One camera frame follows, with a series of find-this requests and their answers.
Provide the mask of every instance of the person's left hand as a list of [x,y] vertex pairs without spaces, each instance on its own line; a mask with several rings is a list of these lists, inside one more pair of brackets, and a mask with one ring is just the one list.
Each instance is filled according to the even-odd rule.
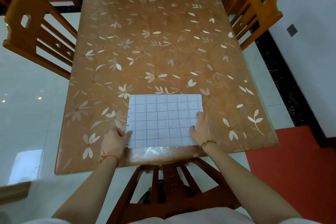
[[112,130],[104,135],[103,142],[101,143],[101,149],[104,154],[115,155],[121,158],[132,133],[133,131],[124,133],[117,127],[112,128]]

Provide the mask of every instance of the red string bracelet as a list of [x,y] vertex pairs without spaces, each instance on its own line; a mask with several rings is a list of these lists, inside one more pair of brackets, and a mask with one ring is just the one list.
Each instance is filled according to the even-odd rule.
[[117,160],[117,167],[119,166],[119,158],[115,155],[105,155],[105,156],[101,156],[99,158],[99,162],[101,163],[106,157],[114,157]]

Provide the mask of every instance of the white shirt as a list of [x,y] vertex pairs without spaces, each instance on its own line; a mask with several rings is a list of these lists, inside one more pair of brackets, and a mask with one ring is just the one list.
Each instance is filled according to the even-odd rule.
[[[131,224],[175,224],[175,223],[193,223],[193,224],[254,224],[254,222],[246,215],[226,207],[217,207],[204,209],[192,213],[183,213],[172,216],[165,220],[157,217],[148,218]],[[59,219],[40,219],[26,222],[24,224],[71,224]],[[304,220],[300,218],[291,218],[281,222],[280,224],[318,224],[314,221]]]

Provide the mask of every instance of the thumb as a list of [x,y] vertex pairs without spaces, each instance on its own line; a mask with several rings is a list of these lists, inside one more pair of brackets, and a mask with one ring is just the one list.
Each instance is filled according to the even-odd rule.
[[125,140],[126,142],[128,142],[128,140],[129,140],[129,138],[131,137],[132,134],[133,134],[133,131],[128,131],[128,132],[123,136],[124,140]]
[[196,131],[195,131],[195,126],[191,126],[190,127],[190,135],[191,137],[193,137],[195,135]]

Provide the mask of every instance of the chair back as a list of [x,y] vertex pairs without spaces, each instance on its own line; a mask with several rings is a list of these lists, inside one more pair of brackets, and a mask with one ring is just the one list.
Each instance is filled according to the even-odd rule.
[[[185,166],[185,164],[189,162],[198,165],[218,186],[202,193]],[[188,190],[186,190],[180,179],[177,171],[178,167],[182,169],[185,179],[188,182]],[[153,170],[150,202],[148,204],[131,204],[130,201],[141,174],[146,170]],[[163,171],[164,176],[166,202],[163,203],[159,202],[159,170]],[[115,205],[107,223],[123,224],[151,217],[166,219],[174,215],[208,208],[229,207],[231,209],[237,209],[240,206],[238,199],[231,191],[221,173],[202,159],[194,158],[162,166],[141,165],[137,167]]]
[[[227,14],[230,15],[231,11],[236,9],[238,4],[242,4],[241,0],[233,0]],[[248,47],[283,16],[282,12],[277,8],[277,0],[244,0],[243,4],[231,21],[237,39],[239,40],[245,35],[257,22],[259,23],[259,28],[241,44],[242,50]]]
[[[44,19],[47,13],[51,14],[74,38],[77,38],[77,31],[47,0],[12,0],[5,16],[8,36],[3,41],[3,46],[70,79],[70,72],[36,52],[36,48],[39,47],[65,64],[72,66],[76,46]],[[27,23],[24,26],[22,20],[25,15]]]

